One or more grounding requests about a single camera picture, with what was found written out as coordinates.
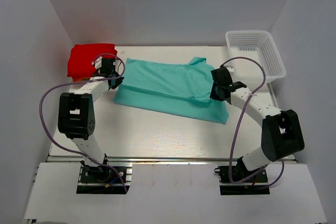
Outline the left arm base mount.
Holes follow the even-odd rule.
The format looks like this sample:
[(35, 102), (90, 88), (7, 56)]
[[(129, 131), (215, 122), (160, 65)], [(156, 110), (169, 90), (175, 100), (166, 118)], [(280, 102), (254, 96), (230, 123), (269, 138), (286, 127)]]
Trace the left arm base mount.
[(80, 162), (76, 194), (78, 195), (125, 195), (130, 188), (130, 168), (116, 166), (117, 173), (107, 167), (89, 166)]

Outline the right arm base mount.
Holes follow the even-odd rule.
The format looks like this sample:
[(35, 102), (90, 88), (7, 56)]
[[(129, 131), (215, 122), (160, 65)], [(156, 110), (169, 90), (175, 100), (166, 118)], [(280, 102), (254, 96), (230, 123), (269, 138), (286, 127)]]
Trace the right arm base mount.
[(265, 168), (248, 171), (242, 158), (231, 166), (231, 178), (229, 178), (229, 165), (217, 166), (214, 173), (219, 178), (219, 190), (221, 196), (247, 196), (269, 195), (269, 183)]

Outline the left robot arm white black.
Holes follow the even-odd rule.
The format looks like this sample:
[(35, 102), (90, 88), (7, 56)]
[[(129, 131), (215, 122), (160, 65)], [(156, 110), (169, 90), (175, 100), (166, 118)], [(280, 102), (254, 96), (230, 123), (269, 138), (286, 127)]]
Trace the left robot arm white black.
[(124, 62), (113, 54), (100, 54), (92, 61), (94, 72), (74, 92), (60, 95), (58, 131), (70, 139), (84, 157), (83, 164), (93, 168), (93, 176), (101, 182), (110, 178), (111, 168), (107, 156), (99, 147), (94, 136), (96, 119), (94, 103), (107, 91), (116, 89), (123, 81), (116, 62)]

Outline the teal t shirt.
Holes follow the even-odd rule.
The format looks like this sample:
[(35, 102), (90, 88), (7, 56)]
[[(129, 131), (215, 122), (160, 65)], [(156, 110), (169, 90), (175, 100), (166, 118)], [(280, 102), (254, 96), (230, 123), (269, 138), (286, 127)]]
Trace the teal t shirt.
[(210, 98), (214, 67), (206, 58), (187, 64), (127, 59), (114, 103), (191, 119), (226, 124), (226, 104)]

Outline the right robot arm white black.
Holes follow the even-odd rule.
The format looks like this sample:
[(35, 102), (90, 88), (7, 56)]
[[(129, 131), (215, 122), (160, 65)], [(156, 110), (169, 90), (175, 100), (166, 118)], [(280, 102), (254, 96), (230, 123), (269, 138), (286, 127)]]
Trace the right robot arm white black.
[(212, 70), (213, 86), (210, 98), (226, 101), (242, 110), (261, 126), (261, 144), (237, 160), (238, 177), (247, 182), (256, 170), (304, 149), (299, 117), (294, 110), (281, 110), (253, 94), (242, 82), (233, 82), (229, 70)]

